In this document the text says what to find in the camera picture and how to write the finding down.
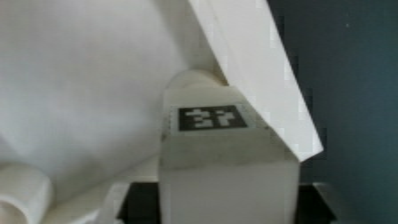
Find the dark blue wall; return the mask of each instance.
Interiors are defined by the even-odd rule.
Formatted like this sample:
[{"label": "dark blue wall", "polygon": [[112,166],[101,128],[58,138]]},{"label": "dark blue wall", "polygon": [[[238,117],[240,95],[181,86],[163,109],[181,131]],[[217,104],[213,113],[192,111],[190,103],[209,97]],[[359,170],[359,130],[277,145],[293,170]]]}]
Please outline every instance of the dark blue wall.
[{"label": "dark blue wall", "polygon": [[398,0],[270,0],[327,153],[305,181],[359,217],[398,223]]}]

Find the white surface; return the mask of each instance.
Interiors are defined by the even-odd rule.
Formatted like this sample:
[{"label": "white surface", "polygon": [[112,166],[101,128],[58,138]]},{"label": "white surface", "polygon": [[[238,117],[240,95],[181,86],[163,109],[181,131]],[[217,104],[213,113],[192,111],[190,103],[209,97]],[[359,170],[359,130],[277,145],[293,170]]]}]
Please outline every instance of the white surface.
[{"label": "white surface", "polygon": [[0,207],[7,208],[0,220],[41,224],[51,202],[53,186],[44,174],[26,165],[7,165],[0,170]]},{"label": "white surface", "polygon": [[174,108],[243,105],[256,126],[170,131],[165,118],[160,153],[163,224],[293,224],[298,160],[257,120],[236,88],[167,90],[165,112]]},{"label": "white surface", "polygon": [[66,201],[158,151],[172,76],[215,59],[185,0],[0,1],[0,163]]},{"label": "white surface", "polygon": [[135,181],[158,181],[158,157],[130,167],[105,183],[53,207],[42,224],[87,224],[94,221],[114,183]]},{"label": "white surface", "polygon": [[266,1],[190,0],[229,85],[304,161],[323,150]]}]

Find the white cylinder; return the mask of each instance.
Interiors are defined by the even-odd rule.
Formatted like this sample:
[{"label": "white cylinder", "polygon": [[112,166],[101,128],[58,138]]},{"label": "white cylinder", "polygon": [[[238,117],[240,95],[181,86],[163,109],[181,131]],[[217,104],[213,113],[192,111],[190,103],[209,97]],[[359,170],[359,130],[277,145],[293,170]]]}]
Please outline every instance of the white cylinder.
[{"label": "white cylinder", "polygon": [[204,70],[186,70],[170,80],[167,89],[188,89],[224,86],[218,77]]},{"label": "white cylinder", "polygon": [[39,224],[53,200],[50,178],[30,166],[0,170],[0,223]]}]

